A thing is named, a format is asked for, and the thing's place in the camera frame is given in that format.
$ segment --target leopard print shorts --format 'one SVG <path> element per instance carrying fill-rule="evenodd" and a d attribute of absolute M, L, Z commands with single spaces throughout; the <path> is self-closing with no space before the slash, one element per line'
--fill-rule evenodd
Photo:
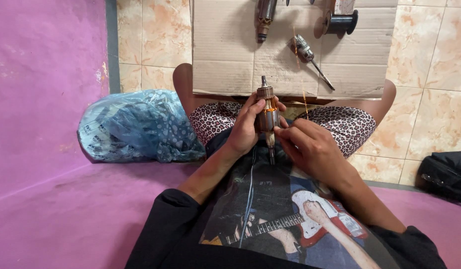
<path fill-rule="evenodd" d="M 199 140 L 206 145 L 210 139 L 234 125 L 241 108 L 241 104 L 232 102 L 205 104 L 195 109 L 189 120 Z M 358 150 L 376 128 L 370 114 L 353 107 L 318 107 L 298 118 L 308 118 L 329 130 L 345 158 Z"/>

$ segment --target purple wall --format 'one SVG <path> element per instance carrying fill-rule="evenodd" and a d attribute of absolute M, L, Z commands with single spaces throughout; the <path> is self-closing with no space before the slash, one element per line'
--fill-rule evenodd
<path fill-rule="evenodd" d="M 103 0 L 0 1 L 0 197 L 89 164 L 76 129 L 108 92 Z"/>

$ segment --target electric guitar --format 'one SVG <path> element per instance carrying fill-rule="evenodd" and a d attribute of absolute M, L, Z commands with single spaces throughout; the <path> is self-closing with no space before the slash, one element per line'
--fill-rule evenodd
<path fill-rule="evenodd" d="M 318 242 L 327 232 L 320 224 L 312 220 L 304 210 L 306 201 L 316 201 L 322 209 L 327 213 L 330 220 L 345 234 L 357 238 L 364 239 L 368 236 L 367 231 L 362 225 L 352 216 L 348 215 L 343 206 L 339 202 L 326 200 L 315 193 L 309 191 L 296 191 L 292 195 L 292 201 L 297 205 L 299 213 L 283 217 L 274 221 L 258 224 L 252 229 L 247 227 L 249 235 L 244 233 L 244 239 L 265 234 L 290 226 L 298 226 L 302 232 L 300 245 L 303 248 L 308 248 Z M 226 242 L 231 245 L 238 242 L 239 239 L 235 235 L 226 236 Z"/>

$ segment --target hand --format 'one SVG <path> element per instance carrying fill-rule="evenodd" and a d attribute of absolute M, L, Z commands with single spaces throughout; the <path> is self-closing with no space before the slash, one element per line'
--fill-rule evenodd
<path fill-rule="evenodd" d="M 294 164 L 314 179 L 339 190 L 347 186 L 347 180 L 359 178 L 357 170 L 343 157 L 331 133 L 322 126 L 297 119 L 290 128 L 275 127 L 274 132 Z"/>
<path fill-rule="evenodd" d="M 227 139 L 226 144 L 228 144 L 229 148 L 237 157 L 241 157 L 248 153 L 259 138 L 258 133 L 255 131 L 254 122 L 257 114 L 264 109 L 265 100 L 259 100 L 257 103 L 256 101 L 257 92 L 254 92 L 240 110 L 234 127 Z M 279 102 L 277 97 L 275 97 L 275 101 L 280 111 L 285 111 L 287 109 L 285 105 Z M 288 127 L 287 121 L 282 116 L 280 116 L 280 124 L 283 128 Z"/>
<path fill-rule="evenodd" d="M 322 206 L 316 201 L 306 200 L 304 202 L 305 214 L 311 218 L 316 223 L 325 227 L 327 224 L 331 223 L 329 216 L 323 210 Z"/>

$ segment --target black t-shirt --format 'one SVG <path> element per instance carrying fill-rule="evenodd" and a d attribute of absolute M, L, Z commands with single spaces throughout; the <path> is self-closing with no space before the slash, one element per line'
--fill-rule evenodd
<path fill-rule="evenodd" d="M 208 156 L 230 131 L 211 139 Z M 267 152 L 259 141 L 204 205 L 179 190 L 163 191 L 126 269 L 446 268 L 415 227 L 403 234 L 365 227 L 328 189 L 294 168 L 278 144 L 276 166 Z"/>

